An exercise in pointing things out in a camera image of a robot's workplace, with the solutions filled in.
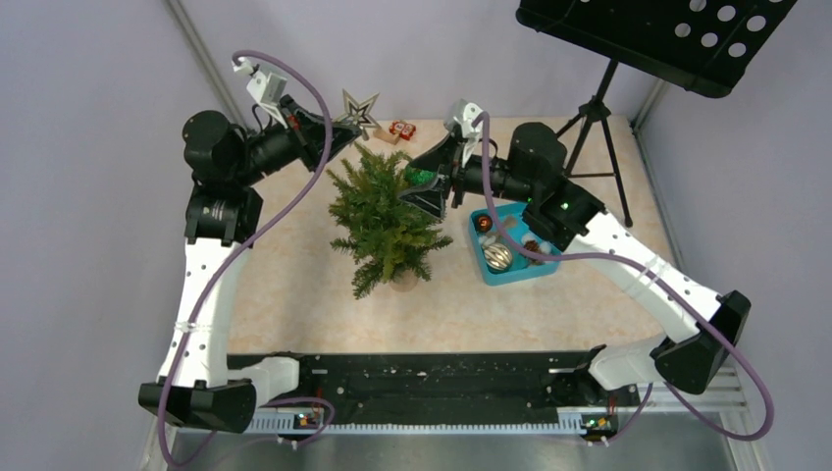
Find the green glitter ball ornament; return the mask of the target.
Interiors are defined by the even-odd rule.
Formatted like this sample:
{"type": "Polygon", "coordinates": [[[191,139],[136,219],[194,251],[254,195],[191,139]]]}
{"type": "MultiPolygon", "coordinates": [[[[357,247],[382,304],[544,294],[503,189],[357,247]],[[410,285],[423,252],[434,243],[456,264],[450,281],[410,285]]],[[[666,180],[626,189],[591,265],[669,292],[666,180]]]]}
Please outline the green glitter ball ornament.
{"type": "Polygon", "coordinates": [[[431,183],[437,176],[435,171],[428,171],[424,169],[406,167],[404,172],[405,180],[410,186],[420,186],[431,183]]]}

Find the silver gold star topper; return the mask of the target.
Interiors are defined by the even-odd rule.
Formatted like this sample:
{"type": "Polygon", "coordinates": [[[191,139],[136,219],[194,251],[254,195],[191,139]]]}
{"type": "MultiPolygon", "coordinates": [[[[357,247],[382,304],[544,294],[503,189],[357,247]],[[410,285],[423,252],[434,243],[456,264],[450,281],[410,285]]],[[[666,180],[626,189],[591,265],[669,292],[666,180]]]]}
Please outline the silver gold star topper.
{"type": "Polygon", "coordinates": [[[346,89],[343,89],[343,112],[335,118],[335,122],[359,127],[362,139],[368,141],[370,134],[380,128],[380,124],[372,115],[379,96],[380,93],[376,92],[366,99],[358,100],[346,89]]]}

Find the teal plastic tray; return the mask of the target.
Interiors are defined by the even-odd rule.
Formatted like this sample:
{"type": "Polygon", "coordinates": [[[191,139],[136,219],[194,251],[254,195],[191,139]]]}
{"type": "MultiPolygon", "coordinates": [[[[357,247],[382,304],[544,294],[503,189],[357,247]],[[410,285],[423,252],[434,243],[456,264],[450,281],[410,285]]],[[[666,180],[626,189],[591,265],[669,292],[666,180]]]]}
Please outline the teal plastic tray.
{"type": "MultiPolygon", "coordinates": [[[[553,245],[534,235],[522,221],[522,213],[526,208],[523,202],[497,205],[495,211],[498,219],[508,231],[510,237],[520,244],[530,247],[535,242],[537,249],[543,254],[559,254],[553,245]]],[[[558,262],[539,261],[530,259],[503,241],[503,237],[494,229],[482,232],[480,221],[488,219],[490,213],[487,208],[473,211],[468,217],[468,236],[472,247],[473,257],[477,263],[484,283],[491,287],[506,285],[554,274],[559,268],[558,262]],[[507,248],[511,254],[511,264],[504,270],[490,266],[484,250],[488,245],[498,244],[499,248],[507,248]]]]}

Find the small green christmas tree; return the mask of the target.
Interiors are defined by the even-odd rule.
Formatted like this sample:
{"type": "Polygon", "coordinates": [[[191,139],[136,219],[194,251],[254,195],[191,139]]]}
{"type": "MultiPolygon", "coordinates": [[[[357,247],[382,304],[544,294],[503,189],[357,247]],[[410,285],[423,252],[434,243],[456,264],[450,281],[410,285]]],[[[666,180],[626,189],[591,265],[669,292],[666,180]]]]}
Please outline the small green christmas tree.
{"type": "Polygon", "coordinates": [[[357,144],[355,162],[342,159],[342,172],[328,169],[337,196],[328,213],[344,236],[330,248],[355,264],[352,295],[362,299],[380,285],[402,284],[410,279],[429,282],[433,267],[429,254],[451,245],[452,237],[439,221],[398,198],[409,188],[404,151],[375,152],[357,144]]]}

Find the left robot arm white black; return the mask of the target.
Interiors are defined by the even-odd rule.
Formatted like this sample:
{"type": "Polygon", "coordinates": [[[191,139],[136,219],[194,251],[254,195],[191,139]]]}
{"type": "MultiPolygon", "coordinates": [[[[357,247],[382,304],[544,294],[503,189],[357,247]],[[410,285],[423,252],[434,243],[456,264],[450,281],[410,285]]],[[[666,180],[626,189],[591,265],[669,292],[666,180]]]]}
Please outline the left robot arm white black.
{"type": "Polygon", "coordinates": [[[291,405],[313,396],[314,379],[291,356],[272,355],[250,366],[228,364],[230,323],[242,268],[258,228],[263,199],[254,184],[294,161],[315,171],[324,147],[337,155],[360,137],[353,123],[325,121],[289,95],[279,118],[258,132],[204,110],[182,128],[183,158],[193,188],[185,210],[185,275],[169,351],[155,380],[140,385],[138,404],[166,423],[192,429],[244,432],[255,410],[280,395],[291,405]]]}

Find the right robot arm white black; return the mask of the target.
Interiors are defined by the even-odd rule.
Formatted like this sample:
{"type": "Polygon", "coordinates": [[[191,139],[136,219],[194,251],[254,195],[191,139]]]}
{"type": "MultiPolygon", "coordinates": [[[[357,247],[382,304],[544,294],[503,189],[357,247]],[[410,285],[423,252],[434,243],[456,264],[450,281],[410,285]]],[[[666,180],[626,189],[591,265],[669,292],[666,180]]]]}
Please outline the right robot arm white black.
{"type": "Polygon", "coordinates": [[[566,148],[549,126],[518,126],[504,159],[475,154],[480,141],[451,126],[440,143],[407,163],[410,187],[400,199],[439,219],[467,193],[520,201],[521,219],[538,239],[567,260],[587,261],[651,314],[662,334],[592,351],[575,378],[586,403],[601,404],[636,383],[703,393],[737,343],[748,298],[696,283],[639,242],[600,200],[564,177],[566,148]]]}

